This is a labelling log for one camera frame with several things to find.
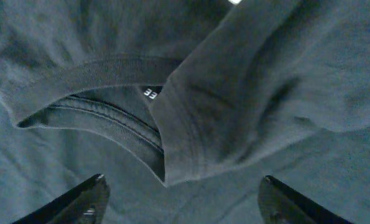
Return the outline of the dark green t-shirt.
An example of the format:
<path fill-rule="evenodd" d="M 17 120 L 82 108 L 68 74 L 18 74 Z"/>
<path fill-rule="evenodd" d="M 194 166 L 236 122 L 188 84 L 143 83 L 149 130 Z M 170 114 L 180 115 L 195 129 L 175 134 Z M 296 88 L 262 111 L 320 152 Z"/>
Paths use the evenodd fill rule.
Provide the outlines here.
<path fill-rule="evenodd" d="M 370 1 L 0 1 L 0 223 L 262 223 L 266 175 L 370 223 Z"/>

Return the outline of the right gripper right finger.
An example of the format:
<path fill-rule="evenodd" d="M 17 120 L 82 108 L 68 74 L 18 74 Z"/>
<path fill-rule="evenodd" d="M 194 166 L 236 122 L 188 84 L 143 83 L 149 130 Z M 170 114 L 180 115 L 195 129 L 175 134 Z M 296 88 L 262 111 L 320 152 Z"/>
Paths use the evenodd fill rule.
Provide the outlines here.
<path fill-rule="evenodd" d="M 271 175 L 262 178 L 257 203 L 265 224 L 352 224 Z"/>

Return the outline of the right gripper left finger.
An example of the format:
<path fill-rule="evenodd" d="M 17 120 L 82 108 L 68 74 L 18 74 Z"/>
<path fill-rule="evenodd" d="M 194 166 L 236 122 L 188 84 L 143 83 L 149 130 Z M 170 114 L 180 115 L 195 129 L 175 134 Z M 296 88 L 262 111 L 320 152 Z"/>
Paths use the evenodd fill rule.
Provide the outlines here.
<path fill-rule="evenodd" d="M 106 177 L 95 174 L 12 224 L 102 224 L 109 196 Z"/>

